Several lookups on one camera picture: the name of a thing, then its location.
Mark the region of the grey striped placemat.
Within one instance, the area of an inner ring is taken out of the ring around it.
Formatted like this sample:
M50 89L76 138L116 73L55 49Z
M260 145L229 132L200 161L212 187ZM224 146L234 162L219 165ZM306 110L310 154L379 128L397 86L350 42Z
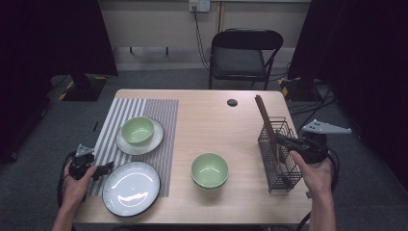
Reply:
M97 165L113 162L114 167L132 161L148 163L159 173L161 179L159 196L168 197L178 106L179 101L176 99L116 98L111 105L94 147L94 162ZM122 125L128 119L136 116L147 116L155 119L164 130L164 136L160 143L141 155L127 154L116 143L116 136Z

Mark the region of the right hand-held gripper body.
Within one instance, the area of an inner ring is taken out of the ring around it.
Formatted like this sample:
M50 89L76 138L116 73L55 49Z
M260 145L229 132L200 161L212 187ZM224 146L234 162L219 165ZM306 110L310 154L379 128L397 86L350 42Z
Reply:
M350 134L350 128L343 128L314 119L301 128L304 148L299 151L306 164L321 163L328 157L327 135Z

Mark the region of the dark curtain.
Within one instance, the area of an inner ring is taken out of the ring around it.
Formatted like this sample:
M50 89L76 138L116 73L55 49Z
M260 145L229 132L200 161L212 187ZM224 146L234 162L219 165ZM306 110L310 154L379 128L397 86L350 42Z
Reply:
M311 0L289 77L331 83L408 191L408 0Z
M116 76L99 0L0 0L0 163L47 107L58 75Z

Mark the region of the black wire basket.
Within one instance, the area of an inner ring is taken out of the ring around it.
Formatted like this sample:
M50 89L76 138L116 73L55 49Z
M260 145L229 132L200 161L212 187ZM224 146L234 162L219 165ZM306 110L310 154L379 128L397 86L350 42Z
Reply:
M289 150L281 144L273 149L265 126L262 127L258 137L258 145L268 181L268 190L270 192L292 190L301 179L302 174L290 156Z

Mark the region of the black stand base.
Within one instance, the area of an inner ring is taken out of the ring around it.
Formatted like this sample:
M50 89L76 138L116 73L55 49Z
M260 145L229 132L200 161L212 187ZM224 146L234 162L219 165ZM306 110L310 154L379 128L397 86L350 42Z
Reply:
M288 80L281 78L278 80L281 92L287 101L321 101L322 97L314 82L308 82L300 77Z
M59 97L62 101L97 101L104 88L107 78L99 76L88 76L86 74L74 74L72 81Z

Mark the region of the white plate black rim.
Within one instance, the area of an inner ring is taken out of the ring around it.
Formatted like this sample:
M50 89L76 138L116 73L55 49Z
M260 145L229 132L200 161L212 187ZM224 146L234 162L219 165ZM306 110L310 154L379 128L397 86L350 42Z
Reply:
M148 192L138 192L131 195L104 195L103 202L109 212L127 218L144 213L156 202L157 198L157 195Z
M122 152L129 155L143 155L153 151L156 147L158 147L164 138L165 131L162 124L159 121L153 118L150 119L153 121L154 124L154 134L148 141L145 141L141 144L130 144L126 142L120 135L121 129L120 128L116 134L117 147Z
M159 195L161 180L154 167L143 162L124 164L113 171L107 178L103 191L104 195L149 193Z

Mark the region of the white wall socket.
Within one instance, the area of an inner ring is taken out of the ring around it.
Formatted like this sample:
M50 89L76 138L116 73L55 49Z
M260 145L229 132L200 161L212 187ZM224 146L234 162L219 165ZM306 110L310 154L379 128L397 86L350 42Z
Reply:
M210 10L210 0L189 0L189 11L192 13L208 13Z

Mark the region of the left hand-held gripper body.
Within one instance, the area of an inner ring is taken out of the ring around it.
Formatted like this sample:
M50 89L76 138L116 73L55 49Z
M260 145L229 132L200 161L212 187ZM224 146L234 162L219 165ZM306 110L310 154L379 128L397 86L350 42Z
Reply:
M93 148L79 144L70 163L68 173L74 179L81 179L94 161Z

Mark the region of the person's left hand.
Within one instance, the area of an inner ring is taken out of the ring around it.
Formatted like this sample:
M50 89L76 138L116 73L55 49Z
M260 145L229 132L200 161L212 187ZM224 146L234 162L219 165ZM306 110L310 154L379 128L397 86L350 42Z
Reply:
M89 180L96 171L96 166L91 166L85 175L76 180L69 175L69 166L64 168L63 204L64 208L76 210L83 200L89 186Z

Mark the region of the green ceramic bowl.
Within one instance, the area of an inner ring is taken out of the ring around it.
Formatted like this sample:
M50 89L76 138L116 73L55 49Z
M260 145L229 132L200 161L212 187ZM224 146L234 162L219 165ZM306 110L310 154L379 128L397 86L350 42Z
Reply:
M141 144L148 141L153 134L153 121L145 116L137 116L127 120L120 129L120 135L130 144Z
M229 166L226 160L216 153L198 155L191 163L191 179L224 181L228 179Z
M204 190L204 191L217 191L221 189L226 183L226 180L209 181L208 179L204 179L204 180L193 179L192 181L198 189Z

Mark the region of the black folding chair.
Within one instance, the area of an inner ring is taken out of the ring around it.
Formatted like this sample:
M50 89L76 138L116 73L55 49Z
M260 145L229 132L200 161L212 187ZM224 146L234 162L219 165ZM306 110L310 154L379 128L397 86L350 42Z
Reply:
M271 30L227 29L212 39L209 89L214 80L262 82L268 87L271 68L283 37Z

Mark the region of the beige wall conduit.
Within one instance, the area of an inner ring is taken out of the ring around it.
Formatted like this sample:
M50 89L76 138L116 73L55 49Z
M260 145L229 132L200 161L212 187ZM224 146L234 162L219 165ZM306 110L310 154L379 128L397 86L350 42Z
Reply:
M224 24L224 2L220 1L217 3L217 32L223 31Z

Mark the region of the person's right hand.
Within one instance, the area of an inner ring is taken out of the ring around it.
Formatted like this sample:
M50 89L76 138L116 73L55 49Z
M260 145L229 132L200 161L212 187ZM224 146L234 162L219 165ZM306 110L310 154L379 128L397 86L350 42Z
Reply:
M296 151L291 151L290 155L299 166L313 199L324 198L332 194L332 164L328 159L317 164L306 164Z

